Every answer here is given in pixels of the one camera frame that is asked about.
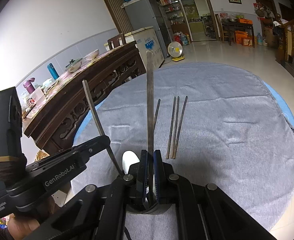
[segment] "white chest freezer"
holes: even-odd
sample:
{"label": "white chest freezer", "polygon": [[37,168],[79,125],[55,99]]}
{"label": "white chest freezer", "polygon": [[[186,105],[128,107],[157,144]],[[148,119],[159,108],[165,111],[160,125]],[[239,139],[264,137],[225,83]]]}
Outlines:
{"label": "white chest freezer", "polygon": [[[154,53],[154,69],[157,69],[160,67],[160,65],[164,61],[164,56],[161,51],[156,33],[154,31],[154,28],[151,27],[146,27],[146,28],[141,28],[139,30],[130,32],[125,34],[125,39],[126,42],[129,43],[131,41],[136,41],[136,47],[139,50],[140,57],[142,59],[142,62],[144,63],[146,67],[146,52],[147,50],[151,50]],[[109,46],[106,43],[105,47],[107,51],[109,50]]]}

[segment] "chopstick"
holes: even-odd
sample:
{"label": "chopstick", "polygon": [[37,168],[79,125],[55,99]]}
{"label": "chopstick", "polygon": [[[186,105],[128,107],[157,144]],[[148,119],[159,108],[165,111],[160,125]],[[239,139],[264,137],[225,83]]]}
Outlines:
{"label": "chopstick", "polygon": [[[92,100],[92,96],[91,96],[91,93],[90,93],[90,89],[89,89],[89,86],[88,86],[88,82],[87,80],[83,80],[82,81],[82,85],[83,85],[83,89],[85,91],[85,95],[86,95],[86,98],[87,98],[87,102],[88,102],[88,105],[89,105],[89,108],[90,108],[90,111],[91,111],[91,114],[93,116],[93,119],[95,120],[95,124],[97,126],[97,129],[98,129],[98,132],[100,135],[105,135],[105,132],[102,128],[102,125],[101,125],[101,122],[99,120],[99,117],[98,117],[98,114],[97,114],[97,111],[96,111],[96,108],[95,108],[95,105],[93,103],[93,100]],[[112,161],[112,163],[114,164],[114,166],[116,167],[118,173],[120,176],[124,175],[123,171],[120,169],[118,163],[117,163],[117,160],[114,156],[114,153],[110,147],[110,145],[106,148],[107,152],[108,152],[108,155]]]}
{"label": "chopstick", "polygon": [[156,112],[155,112],[155,118],[154,118],[154,132],[155,132],[155,127],[156,127],[156,122],[157,122],[157,117],[158,117],[159,106],[160,106],[160,99],[158,99],[157,107],[156,107]]}
{"label": "chopstick", "polygon": [[153,204],[153,177],[154,177],[154,63],[153,53],[146,52],[146,85],[147,85],[147,147],[148,147],[148,203]]}
{"label": "chopstick", "polygon": [[175,148],[174,148],[173,159],[176,158],[177,147],[178,147],[178,141],[179,141],[179,135],[180,135],[180,130],[181,130],[181,128],[182,128],[183,117],[184,117],[184,113],[185,113],[185,108],[186,108],[186,104],[187,104],[187,99],[188,99],[188,96],[185,97],[185,102],[184,102],[184,106],[183,106],[183,110],[182,110],[182,115],[180,116],[179,127],[178,127],[178,132],[177,132],[177,140],[176,140],[176,142],[175,142]]}
{"label": "chopstick", "polygon": [[177,133],[177,124],[178,124],[178,113],[179,113],[179,97],[177,97],[177,110],[176,110],[176,121],[175,121],[175,129],[174,129],[174,139],[173,139],[173,145],[172,145],[172,152],[171,152],[171,155],[170,155],[171,159],[174,156],[176,133]]}
{"label": "chopstick", "polygon": [[166,155],[167,160],[169,159],[170,145],[171,145],[171,135],[173,133],[173,124],[174,124],[174,117],[175,117],[175,105],[176,105],[176,97],[174,97],[173,113],[171,115],[171,124],[170,124],[169,140],[168,140],[167,155]]}

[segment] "refrigerator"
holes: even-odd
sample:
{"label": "refrigerator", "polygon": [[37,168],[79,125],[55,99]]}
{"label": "refrigerator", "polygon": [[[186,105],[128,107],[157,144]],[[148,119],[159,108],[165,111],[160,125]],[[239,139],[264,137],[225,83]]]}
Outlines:
{"label": "refrigerator", "polygon": [[156,0],[132,0],[123,5],[134,30],[153,26],[164,58],[167,58],[167,47],[173,39],[172,30],[160,11]]}

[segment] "bowl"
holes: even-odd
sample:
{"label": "bowl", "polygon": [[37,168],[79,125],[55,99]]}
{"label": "bowl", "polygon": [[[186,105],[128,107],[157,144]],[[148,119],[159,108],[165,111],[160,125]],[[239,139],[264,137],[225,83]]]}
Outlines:
{"label": "bowl", "polygon": [[82,58],[76,59],[76,60],[71,60],[70,64],[66,66],[66,70],[69,72],[76,72],[79,70],[82,64]]}
{"label": "bowl", "polygon": [[99,49],[94,50],[93,52],[85,56],[85,60],[91,61],[99,55]]}

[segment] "carved wooden table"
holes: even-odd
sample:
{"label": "carved wooden table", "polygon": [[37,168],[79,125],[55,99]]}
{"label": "carved wooden table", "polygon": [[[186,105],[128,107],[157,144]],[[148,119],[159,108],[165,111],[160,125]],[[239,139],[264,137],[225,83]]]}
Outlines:
{"label": "carved wooden table", "polygon": [[136,41],[132,41],[112,49],[57,84],[46,95],[46,101],[23,120],[24,134],[49,154],[72,147],[77,129],[89,111],[82,80],[88,81],[97,105],[114,88],[146,73],[135,45]]}

